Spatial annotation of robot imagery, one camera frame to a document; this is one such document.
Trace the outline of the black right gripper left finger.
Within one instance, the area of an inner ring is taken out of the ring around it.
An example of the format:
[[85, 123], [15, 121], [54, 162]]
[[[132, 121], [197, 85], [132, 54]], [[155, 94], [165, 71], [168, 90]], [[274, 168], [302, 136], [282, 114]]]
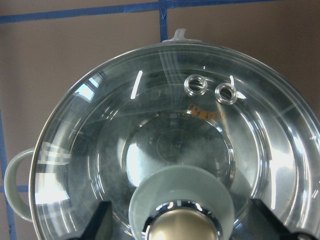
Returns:
[[101, 201], [80, 237], [75, 240], [110, 240], [112, 238], [112, 202]]

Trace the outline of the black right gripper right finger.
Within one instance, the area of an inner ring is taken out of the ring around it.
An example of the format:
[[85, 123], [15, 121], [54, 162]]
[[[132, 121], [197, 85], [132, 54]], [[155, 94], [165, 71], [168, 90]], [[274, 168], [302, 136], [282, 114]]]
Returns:
[[297, 240], [298, 235], [290, 232], [273, 212], [258, 198], [252, 198], [254, 225], [270, 240]]

